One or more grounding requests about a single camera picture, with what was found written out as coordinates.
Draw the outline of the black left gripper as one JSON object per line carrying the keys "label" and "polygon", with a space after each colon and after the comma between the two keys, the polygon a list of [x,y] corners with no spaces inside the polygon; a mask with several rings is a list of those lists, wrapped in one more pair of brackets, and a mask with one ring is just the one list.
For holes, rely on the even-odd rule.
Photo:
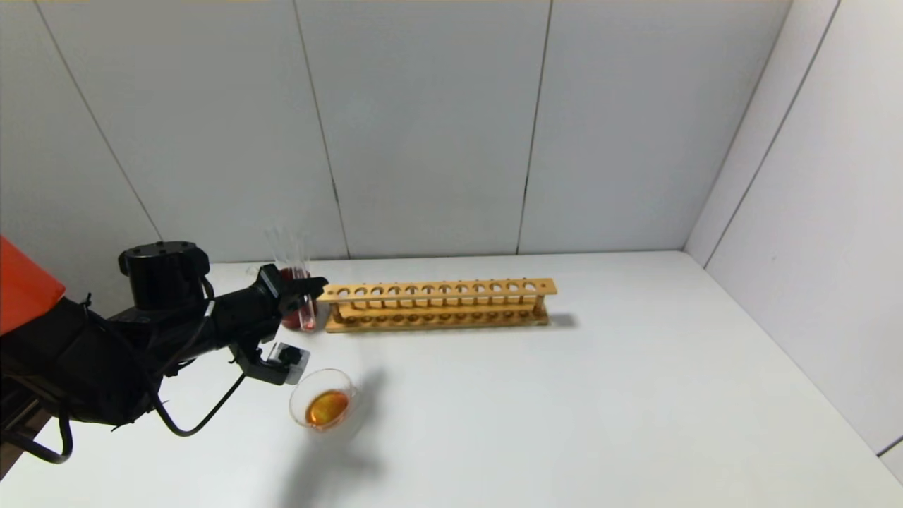
{"label": "black left gripper", "polygon": [[216,296],[207,345],[210,350],[233,344],[267,344],[274,340],[283,316],[296,314],[325,292],[325,277],[283,279],[273,265],[257,270],[250,286]]}

